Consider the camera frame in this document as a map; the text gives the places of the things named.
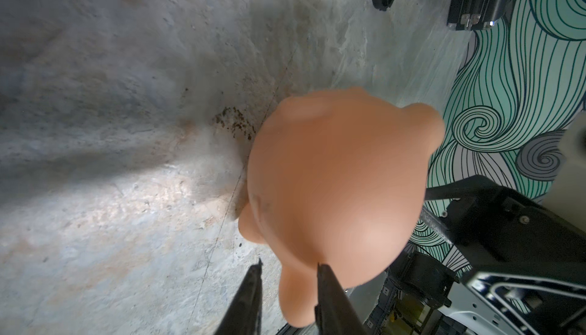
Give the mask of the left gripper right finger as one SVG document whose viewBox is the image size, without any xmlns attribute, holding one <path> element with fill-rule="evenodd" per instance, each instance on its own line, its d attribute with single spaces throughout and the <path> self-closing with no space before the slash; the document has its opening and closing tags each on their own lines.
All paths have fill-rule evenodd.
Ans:
<svg viewBox="0 0 586 335">
<path fill-rule="evenodd" d="M 327 264 L 317 265 L 317 297 L 314 307 L 321 335 L 367 335 L 334 271 Z"/>
</svg>

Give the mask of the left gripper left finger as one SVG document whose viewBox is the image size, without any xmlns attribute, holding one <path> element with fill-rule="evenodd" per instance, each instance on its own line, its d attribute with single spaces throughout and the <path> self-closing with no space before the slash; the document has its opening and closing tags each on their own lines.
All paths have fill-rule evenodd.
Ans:
<svg viewBox="0 0 586 335">
<path fill-rule="evenodd" d="M 262 327 L 262 260 L 247 270 L 215 335 L 259 335 Z"/>
</svg>

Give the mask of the peach piggy bank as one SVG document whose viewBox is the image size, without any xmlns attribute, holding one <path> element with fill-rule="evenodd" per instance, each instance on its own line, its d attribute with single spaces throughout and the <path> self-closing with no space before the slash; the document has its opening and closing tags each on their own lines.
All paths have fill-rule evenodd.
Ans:
<svg viewBox="0 0 586 335">
<path fill-rule="evenodd" d="M 433 107 L 394 106 L 360 88 L 286 98 L 264 121 L 238 228 L 281 263 L 279 306 L 291 326 L 315 320 L 319 265 L 349 289 L 403 251 L 444 134 Z"/>
</svg>

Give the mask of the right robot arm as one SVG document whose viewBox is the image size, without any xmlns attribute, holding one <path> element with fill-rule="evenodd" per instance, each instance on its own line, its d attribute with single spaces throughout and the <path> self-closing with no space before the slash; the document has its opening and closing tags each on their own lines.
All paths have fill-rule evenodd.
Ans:
<svg viewBox="0 0 586 335">
<path fill-rule="evenodd" d="M 566 130 L 531 139 L 518 170 L 551 189 L 528 198 L 484 176 L 429 188 L 446 199 L 440 215 L 421 219 L 452 249 L 444 260 L 409 244 L 387 268 L 366 331 L 380 334 L 412 295 L 441 312 L 444 333 L 583 334 L 585 332 L 585 116 Z"/>
</svg>

